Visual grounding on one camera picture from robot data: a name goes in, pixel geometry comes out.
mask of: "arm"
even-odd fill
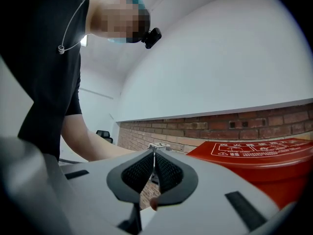
[[[88,161],[113,158],[134,152],[111,144],[89,131],[81,114],[65,117],[62,137],[75,153]]]

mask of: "red container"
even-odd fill
[[[279,208],[296,201],[313,168],[313,142],[204,142],[187,156],[222,165],[265,192]]]

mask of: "black mesh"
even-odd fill
[[[159,180],[160,192],[174,188],[183,178],[182,169],[156,153],[156,173]]]
[[[153,171],[153,152],[122,172],[122,180],[141,193]]]

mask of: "face mask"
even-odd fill
[[[132,4],[138,4],[138,9],[145,9],[145,5],[142,0],[128,0]],[[108,38],[108,41],[117,44],[125,44],[127,43],[127,38]]]

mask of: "white wall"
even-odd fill
[[[127,78],[117,120],[282,107],[310,101],[312,79],[308,45],[277,0],[217,0],[163,33]]]
[[[85,123],[92,132],[109,131],[114,144],[117,143],[119,128],[114,118],[122,84],[118,75],[82,55],[79,102]],[[85,161],[67,146],[62,137],[60,152],[62,159]]]

